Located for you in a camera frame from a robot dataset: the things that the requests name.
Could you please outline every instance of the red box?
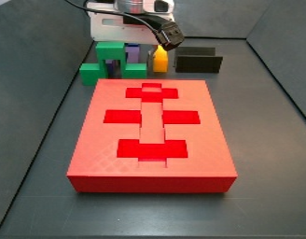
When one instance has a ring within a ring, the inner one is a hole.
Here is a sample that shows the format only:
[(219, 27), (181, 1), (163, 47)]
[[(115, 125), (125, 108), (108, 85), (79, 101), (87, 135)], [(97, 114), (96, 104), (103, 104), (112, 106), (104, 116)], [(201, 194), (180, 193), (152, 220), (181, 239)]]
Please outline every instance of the red box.
[(83, 192), (227, 192), (239, 175), (205, 81), (99, 80), (67, 176)]

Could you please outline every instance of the gray wall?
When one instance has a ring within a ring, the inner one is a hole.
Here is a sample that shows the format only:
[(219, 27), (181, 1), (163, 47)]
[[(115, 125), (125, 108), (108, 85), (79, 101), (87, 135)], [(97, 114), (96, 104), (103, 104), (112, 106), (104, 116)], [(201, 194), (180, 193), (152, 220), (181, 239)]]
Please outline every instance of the gray wall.
[(88, 28), (65, 1), (0, 6), (0, 223), (92, 44)]
[(247, 38), (273, 0), (175, 0), (185, 36)]
[(275, 0), (248, 42), (306, 116), (306, 0)]

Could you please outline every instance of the yellow block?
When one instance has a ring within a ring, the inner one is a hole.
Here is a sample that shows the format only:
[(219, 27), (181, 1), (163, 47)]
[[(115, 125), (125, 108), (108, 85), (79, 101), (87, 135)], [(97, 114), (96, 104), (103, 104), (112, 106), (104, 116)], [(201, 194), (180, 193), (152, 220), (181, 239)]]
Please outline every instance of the yellow block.
[(153, 72), (168, 72), (168, 52), (159, 46), (153, 60)]

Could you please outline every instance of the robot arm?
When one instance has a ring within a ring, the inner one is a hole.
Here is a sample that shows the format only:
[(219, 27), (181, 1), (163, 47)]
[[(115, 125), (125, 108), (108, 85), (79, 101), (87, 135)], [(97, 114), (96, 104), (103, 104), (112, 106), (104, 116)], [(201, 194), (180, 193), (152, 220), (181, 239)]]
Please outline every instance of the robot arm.
[(184, 41), (172, 14), (173, 0), (100, 0), (87, 7), (72, 5), (88, 11), (96, 41), (160, 44), (165, 50)]

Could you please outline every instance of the gray tabletop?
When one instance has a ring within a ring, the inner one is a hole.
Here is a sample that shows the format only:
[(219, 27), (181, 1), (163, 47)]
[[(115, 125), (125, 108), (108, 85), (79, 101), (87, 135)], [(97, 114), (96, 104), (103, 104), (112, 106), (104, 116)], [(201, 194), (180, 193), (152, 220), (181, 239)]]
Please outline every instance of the gray tabletop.
[(95, 88), (76, 77), (1, 237), (306, 235), (306, 121), (244, 40), (184, 45), (217, 48), (220, 73), (176, 73), (171, 53), (155, 77), (205, 79), (240, 174), (229, 192), (77, 193), (67, 169)]

